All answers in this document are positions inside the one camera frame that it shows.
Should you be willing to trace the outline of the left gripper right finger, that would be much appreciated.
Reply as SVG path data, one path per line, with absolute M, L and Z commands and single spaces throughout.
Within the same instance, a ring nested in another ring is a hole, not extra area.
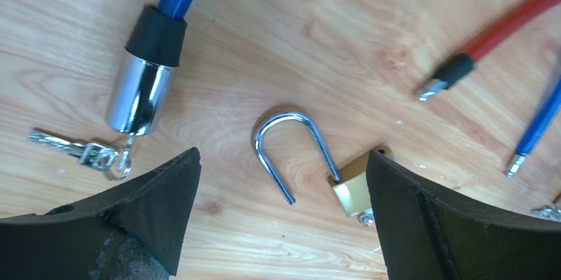
M 559 279 L 560 224 L 428 180 L 376 150 L 366 170 L 390 279 Z

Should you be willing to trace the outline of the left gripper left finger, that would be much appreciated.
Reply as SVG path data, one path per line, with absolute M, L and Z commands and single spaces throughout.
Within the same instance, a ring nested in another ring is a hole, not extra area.
M 201 173 L 191 148 L 46 214 L 1 220 L 2 279 L 168 279 L 178 272 Z

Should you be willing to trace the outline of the small silver key bunch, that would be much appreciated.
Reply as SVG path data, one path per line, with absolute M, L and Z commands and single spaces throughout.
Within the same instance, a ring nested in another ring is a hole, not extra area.
M 131 134 L 124 146 L 104 145 L 97 142 L 71 142 L 45 132 L 32 130 L 28 139 L 77 158 L 77 163 L 102 172 L 109 181 L 126 179 L 132 171 L 132 147 L 136 136 Z

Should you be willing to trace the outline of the brass padlock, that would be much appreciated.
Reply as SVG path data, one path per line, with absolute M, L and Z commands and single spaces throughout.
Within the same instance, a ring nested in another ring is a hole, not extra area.
M 372 208 L 366 177 L 370 152 L 395 158 L 386 144 L 378 143 L 352 153 L 348 160 L 337 161 L 319 127 L 298 109 L 270 110 L 261 115 L 253 127 L 251 145 L 289 205 L 296 204 L 303 180 L 308 178 L 312 185 L 327 187 L 328 201 L 355 220 Z

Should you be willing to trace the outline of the red lock silver keys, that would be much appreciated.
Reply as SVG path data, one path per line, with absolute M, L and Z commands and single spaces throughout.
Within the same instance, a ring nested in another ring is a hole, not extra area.
M 557 206 L 544 206 L 539 209 L 531 210 L 531 214 L 547 219 L 560 222 L 560 207 Z

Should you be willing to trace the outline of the red cable lock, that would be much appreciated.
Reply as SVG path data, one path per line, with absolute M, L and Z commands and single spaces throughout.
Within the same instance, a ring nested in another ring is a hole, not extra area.
M 420 87 L 417 98 L 428 98 L 450 89 L 471 73 L 476 64 L 534 18 L 560 4 L 560 0 L 524 0 L 443 60 Z

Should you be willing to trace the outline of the blue cable lock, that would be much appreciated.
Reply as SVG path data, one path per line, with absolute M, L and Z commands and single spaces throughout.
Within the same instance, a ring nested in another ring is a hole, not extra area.
M 193 0 L 159 0 L 145 5 L 124 47 L 107 124 L 127 136 L 152 132 L 180 65 Z

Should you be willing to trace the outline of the padlock silver keys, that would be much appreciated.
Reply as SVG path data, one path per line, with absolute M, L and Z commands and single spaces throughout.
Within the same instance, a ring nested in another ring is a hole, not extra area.
M 359 216 L 358 216 L 358 221 L 363 225 L 363 226 L 372 226 L 374 224 L 374 212 L 373 209 L 367 209 L 365 211 L 363 211 Z

